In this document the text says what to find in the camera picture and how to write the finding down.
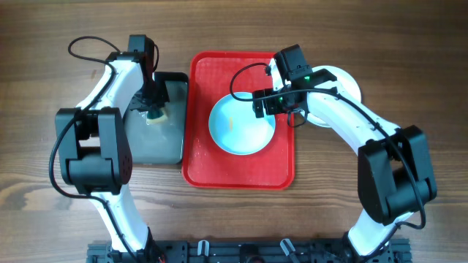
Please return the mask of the green yellow sponge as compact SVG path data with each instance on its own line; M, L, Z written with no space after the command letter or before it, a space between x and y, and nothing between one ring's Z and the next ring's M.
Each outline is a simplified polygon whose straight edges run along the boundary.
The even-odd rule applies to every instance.
M154 125L168 119L167 111L164 107L152 107L146 115L146 123Z

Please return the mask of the light blue plate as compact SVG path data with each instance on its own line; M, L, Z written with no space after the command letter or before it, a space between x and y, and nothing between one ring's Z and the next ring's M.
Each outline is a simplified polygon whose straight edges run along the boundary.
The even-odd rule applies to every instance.
M262 150L273 138L273 115L256 118L251 102L222 97L212 108L208 130L213 141L225 152L245 156Z

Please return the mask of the white round plate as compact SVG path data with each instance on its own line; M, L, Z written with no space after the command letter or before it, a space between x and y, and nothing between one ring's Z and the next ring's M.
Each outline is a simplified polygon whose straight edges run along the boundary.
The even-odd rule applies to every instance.
M347 93L349 93L354 99L358 100L359 102L362 102L361 89L358 83L356 82L356 80L348 72L336 66L329 66L329 65L314 66L312 68L312 71L316 72L321 69L327 69L329 72L335 75L337 77L337 81L341 83L341 86L343 87L343 89ZM312 113L309 113L307 115L307 121L309 123L314 124L315 126L328 128L328 129L330 128L330 126L325 121L318 118L316 115L313 115Z

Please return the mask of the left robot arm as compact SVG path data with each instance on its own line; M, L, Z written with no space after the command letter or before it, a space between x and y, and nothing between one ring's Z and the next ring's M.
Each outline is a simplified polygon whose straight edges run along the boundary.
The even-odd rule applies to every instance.
M128 186L133 162L124 114L167 100L158 97L153 52L116 51L102 63L104 74L92 92L56 113L50 182L61 195L95 206L111 236L114 261L144 262L152 258L154 244Z

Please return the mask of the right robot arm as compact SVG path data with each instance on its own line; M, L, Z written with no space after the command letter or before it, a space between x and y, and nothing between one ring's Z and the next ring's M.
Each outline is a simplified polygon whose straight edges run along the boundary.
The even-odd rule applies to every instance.
M358 198L363 210L344 235L344 259L366 262L384 254L401 226L423 229L426 203L437 184L426 135L401 128L361 102L357 82L335 66L311 66L299 45L263 65L272 86L254 91L253 110L266 115L300 113L332 128L358 157Z

